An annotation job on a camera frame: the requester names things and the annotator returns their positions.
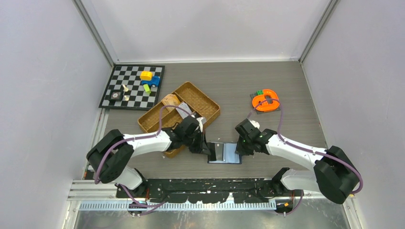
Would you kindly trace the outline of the blue leather card holder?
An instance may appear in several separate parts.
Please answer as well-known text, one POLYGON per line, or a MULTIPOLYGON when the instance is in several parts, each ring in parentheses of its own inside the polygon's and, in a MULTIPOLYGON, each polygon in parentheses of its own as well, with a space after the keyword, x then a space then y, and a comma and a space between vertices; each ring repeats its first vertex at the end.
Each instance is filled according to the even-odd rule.
POLYGON ((236 153, 236 143, 223 143, 223 160, 222 161, 208 161, 208 164, 241 164, 242 156, 236 153))

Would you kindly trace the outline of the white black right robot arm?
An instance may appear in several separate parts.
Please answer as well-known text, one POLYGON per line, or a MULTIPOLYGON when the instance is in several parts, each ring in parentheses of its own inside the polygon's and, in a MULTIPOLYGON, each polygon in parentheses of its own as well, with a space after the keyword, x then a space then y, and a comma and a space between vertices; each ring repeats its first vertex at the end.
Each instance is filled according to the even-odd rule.
POLYGON ((243 120, 235 127, 239 134, 237 154, 264 153, 285 158, 305 168, 281 168, 270 182, 275 194, 284 196, 289 191, 308 190, 321 193, 333 203, 342 204, 361 187, 360 173, 341 148, 308 146, 271 129, 260 131, 259 127, 258 122, 250 119, 243 120))

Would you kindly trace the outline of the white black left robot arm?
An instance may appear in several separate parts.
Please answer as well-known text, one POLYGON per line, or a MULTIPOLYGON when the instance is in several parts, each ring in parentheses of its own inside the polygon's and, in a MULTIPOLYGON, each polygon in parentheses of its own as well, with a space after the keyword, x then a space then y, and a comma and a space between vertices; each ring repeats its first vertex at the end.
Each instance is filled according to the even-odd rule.
POLYGON ((205 153, 203 120, 203 117, 189 115, 173 127, 148 134, 128 135, 117 129, 108 132, 86 155, 95 172, 95 183, 116 182, 125 186, 134 197, 142 197, 147 190, 145 179, 138 170, 128 165, 130 159, 183 146, 192 153, 205 153))

